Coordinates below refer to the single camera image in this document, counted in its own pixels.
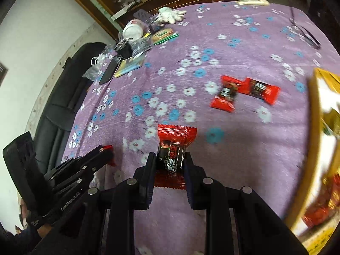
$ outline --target black leather sofa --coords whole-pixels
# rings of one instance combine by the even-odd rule
[[[104,50],[105,44],[86,43],[68,58],[40,117],[34,136],[36,159],[45,174],[62,161],[75,115],[92,81],[81,76],[91,67],[91,58]]]

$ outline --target plastic container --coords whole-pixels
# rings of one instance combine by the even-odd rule
[[[149,31],[147,24],[139,19],[132,19],[128,22],[123,30],[124,38],[132,38],[132,41],[136,41],[143,37],[144,33]]]

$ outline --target red candy wrapper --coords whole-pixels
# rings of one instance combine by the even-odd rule
[[[228,76],[222,76],[221,80],[222,89],[220,93],[215,96],[210,106],[224,111],[234,112],[234,101],[236,94],[244,82]]]
[[[185,189],[183,161],[185,150],[195,140],[197,128],[179,125],[158,125],[156,187]]]
[[[316,202],[306,210],[302,220],[309,228],[312,228],[328,219],[339,205],[340,175],[337,173],[333,179],[321,189]]]
[[[280,88],[247,77],[238,91],[242,94],[263,99],[273,105],[278,97]]]

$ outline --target eyeglasses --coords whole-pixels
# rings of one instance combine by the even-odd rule
[[[290,6],[290,13],[291,13],[291,18],[290,18],[290,23],[297,29],[299,30],[300,34],[305,38],[305,41],[308,45],[313,47],[316,50],[320,50],[321,44],[320,42],[304,27],[298,26],[295,23],[294,20],[294,10],[293,10],[293,1],[289,0],[289,6]]]

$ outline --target white lid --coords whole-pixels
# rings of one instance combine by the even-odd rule
[[[132,41],[142,38],[144,32],[143,29],[137,24],[129,24],[123,30],[124,38],[133,38]]]

